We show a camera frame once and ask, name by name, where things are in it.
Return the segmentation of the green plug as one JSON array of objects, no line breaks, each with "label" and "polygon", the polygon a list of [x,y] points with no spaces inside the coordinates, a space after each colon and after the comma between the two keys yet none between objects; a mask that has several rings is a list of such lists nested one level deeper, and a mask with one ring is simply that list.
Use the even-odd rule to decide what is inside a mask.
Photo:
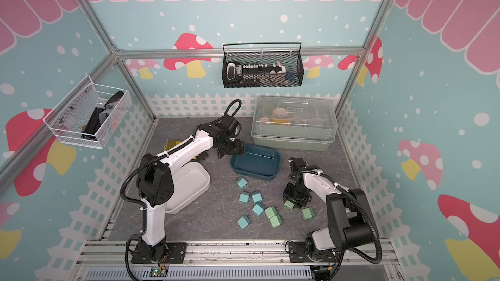
[{"label": "green plug", "polygon": [[272,228],[277,228],[283,224],[281,217],[279,215],[274,215],[270,217],[269,222],[272,225]]},{"label": "green plug", "polygon": [[312,208],[303,208],[301,212],[304,220],[311,220],[314,219],[316,216]]},{"label": "green plug", "polygon": [[284,203],[284,207],[286,209],[292,210],[292,209],[294,209],[295,204],[293,202],[291,202],[290,200],[286,200],[285,203]]},{"label": "green plug", "polygon": [[270,206],[264,210],[265,215],[268,217],[268,219],[271,219],[272,217],[276,216],[277,210],[274,206]]}]

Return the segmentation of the dark teal plastic tray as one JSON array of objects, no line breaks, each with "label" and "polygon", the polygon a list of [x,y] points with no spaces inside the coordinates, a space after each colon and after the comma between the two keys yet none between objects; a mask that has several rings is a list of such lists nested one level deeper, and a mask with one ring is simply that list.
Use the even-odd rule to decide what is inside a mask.
[{"label": "dark teal plastic tray", "polygon": [[242,176],[264,181],[273,180],[280,169],[281,154],[271,148],[245,144],[243,156],[233,156],[230,167]]}]

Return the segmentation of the teal plug top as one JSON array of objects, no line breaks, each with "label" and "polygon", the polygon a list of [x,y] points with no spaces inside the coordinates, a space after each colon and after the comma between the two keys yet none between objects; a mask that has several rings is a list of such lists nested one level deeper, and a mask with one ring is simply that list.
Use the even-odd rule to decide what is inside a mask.
[{"label": "teal plug top", "polygon": [[236,181],[236,184],[240,189],[245,189],[248,185],[248,181],[245,178],[241,177],[241,178],[238,178],[238,180]]}]

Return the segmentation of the white plastic tray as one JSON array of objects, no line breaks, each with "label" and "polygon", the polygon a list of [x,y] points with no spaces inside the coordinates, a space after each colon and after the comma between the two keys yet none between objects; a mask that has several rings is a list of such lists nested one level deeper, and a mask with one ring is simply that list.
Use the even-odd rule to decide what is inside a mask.
[{"label": "white plastic tray", "polygon": [[198,199],[210,187],[210,175],[198,162],[190,162],[174,175],[174,193],[165,205],[165,213],[174,215]]}]

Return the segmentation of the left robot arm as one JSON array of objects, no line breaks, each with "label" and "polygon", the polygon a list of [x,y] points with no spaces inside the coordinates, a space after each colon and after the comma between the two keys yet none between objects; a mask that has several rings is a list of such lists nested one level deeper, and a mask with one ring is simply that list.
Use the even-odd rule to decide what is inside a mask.
[{"label": "left robot arm", "polygon": [[233,116],[223,116],[197,126],[180,144],[156,156],[147,154],[121,186],[125,202],[140,205],[143,212],[141,232],[137,235],[148,250],[165,245],[165,208],[174,195],[174,173],[194,157],[212,148],[217,157],[244,155],[244,143],[237,139],[242,126]]}]

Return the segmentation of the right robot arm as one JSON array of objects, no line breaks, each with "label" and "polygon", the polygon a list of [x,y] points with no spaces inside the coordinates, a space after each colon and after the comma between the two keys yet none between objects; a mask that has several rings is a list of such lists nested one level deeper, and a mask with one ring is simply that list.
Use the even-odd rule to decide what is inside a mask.
[{"label": "right robot arm", "polygon": [[303,217],[312,217],[307,203],[315,194],[326,204],[327,225],[308,233],[296,250],[287,251],[311,261],[335,263],[342,262],[345,252],[351,251],[371,264],[379,264],[382,243],[365,192],[340,185],[320,167],[306,165],[302,158],[291,157],[289,165],[290,182],[283,191],[285,205],[301,208]]}]

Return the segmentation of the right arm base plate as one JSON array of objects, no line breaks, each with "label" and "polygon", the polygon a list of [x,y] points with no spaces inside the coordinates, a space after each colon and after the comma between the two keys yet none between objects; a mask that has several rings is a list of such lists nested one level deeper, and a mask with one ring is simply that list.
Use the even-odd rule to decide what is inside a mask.
[{"label": "right arm base plate", "polygon": [[291,263],[336,264],[338,262],[336,253],[329,250],[315,250],[304,241],[287,241],[285,243],[285,252],[289,255]]}]

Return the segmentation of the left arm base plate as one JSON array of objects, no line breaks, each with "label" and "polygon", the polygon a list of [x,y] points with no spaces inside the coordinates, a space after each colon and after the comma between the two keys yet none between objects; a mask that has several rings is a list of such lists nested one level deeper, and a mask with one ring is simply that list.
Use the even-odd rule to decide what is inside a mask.
[{"label": "left arm base plate", "polygon": [[156,246],[139,242],[132,252],[133,264],[183,264],[187,243],[160,242]]}]

